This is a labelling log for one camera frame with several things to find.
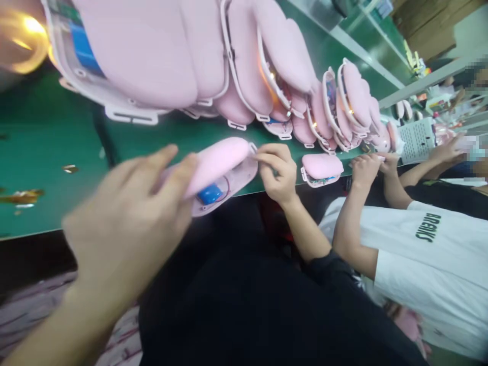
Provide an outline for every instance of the white t-shirt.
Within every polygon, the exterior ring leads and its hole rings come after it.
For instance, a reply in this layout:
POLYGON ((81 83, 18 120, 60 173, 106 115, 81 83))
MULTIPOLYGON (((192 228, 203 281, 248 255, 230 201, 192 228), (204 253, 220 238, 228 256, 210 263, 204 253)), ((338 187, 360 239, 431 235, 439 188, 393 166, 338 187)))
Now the white t-shirt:
MULTIPOLYGON (((319 225, 331 242, 344 201, 319 225)), ((374 290, 421 314, 424 340, 487 359, 488 221, 417 201, 407 210, 367 206, 361 244, 379 250, 374 290)))

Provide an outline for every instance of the green workbench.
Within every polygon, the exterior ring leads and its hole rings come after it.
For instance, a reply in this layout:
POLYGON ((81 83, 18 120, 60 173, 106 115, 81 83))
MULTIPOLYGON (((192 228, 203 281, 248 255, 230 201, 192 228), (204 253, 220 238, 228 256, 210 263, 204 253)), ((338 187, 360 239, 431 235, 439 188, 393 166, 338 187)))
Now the green workbench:
MULTIPOLYGON (((371 93, 381 99, 397 88, 363 60, 329 36, 287 1, 279 1, 287 17, 300 26, 317 75, 331 66, 337 70, 346 57, 359 67, 369 82, 371 93)), ((44 189, 46 194, 34 207, 18 209, 0 204, 0 238, 55 230, 63 215, 88 195, 109 170, 94 128, 93 103, 61 88, 55 69, 38 73, 0 97, 0 187, 3 194, 28 189, 44 189), (79 171, 68 174, 63 166, 74 164, 79 171)), ((117 161, 148 154, 168 143, 176 143, 180 152, 175 161, 192 151, 200 151, 230 136, 243 137, 256 146, 281 142, 254 122, 245 132, 229 128, 223 118, 193 120, 181 112, 162 116, 157 126, 132 125, 102 121, 113 145, 117 161)), ((297 165, 304 154, 320 154, 318 147, 306 149, 296 139, 285 142, 297 165)), ((349 161, 360 153, 338 153, 345 172, 349 161)), ((260 178, 254 179, 240 194, 263 190, 260 178)))

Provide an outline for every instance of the blue battery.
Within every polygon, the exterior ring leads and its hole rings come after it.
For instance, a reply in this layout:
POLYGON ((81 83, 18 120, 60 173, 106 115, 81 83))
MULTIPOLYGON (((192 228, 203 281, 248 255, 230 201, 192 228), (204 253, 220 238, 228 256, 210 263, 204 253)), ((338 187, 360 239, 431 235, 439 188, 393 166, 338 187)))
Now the blue battery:
POLYGON ((93 55, 85 29, 70 21, 70 30, 71 36, 73 37, 73 46, 75 48, 76 57, 78 58, 78 61, 80 61, 80 64, 92 73, 104 76, 102 69, 100 69, 98 62, 93 55))
POLYGON ((211 184, 204 190, 197 194, 198 199, 205 205, 215 203, 224 193, 217 187, 217 185, 211 184))

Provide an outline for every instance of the electronic component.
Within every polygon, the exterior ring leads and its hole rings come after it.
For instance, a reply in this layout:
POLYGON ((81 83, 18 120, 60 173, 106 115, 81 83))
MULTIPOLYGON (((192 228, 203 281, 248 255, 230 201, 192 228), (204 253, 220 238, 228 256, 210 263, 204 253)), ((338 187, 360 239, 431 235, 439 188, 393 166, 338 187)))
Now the electronic component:
POLYGON ((198 192, 197 198, 204 204, 209 205, 215 203, 224 193, 217 187, 217 185, 211 184, 204 190, 198 192))

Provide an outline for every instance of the black shirt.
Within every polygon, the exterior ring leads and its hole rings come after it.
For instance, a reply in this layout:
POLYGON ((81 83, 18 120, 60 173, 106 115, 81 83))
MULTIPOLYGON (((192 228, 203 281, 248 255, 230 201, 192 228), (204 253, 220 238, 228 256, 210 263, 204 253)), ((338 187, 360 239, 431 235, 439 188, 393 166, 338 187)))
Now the black shirt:
POLYGON ((488 196, 471 187, 421 179, 416 186, 405 187, 405 191, 415 201, 488 220, 488 196))
POLYGON ((156 278, 141 301, 141 366, 427 365, 335 253, 303 273, 265 242, 230 238, 183 250, 169 267, 184 270, 156 278))

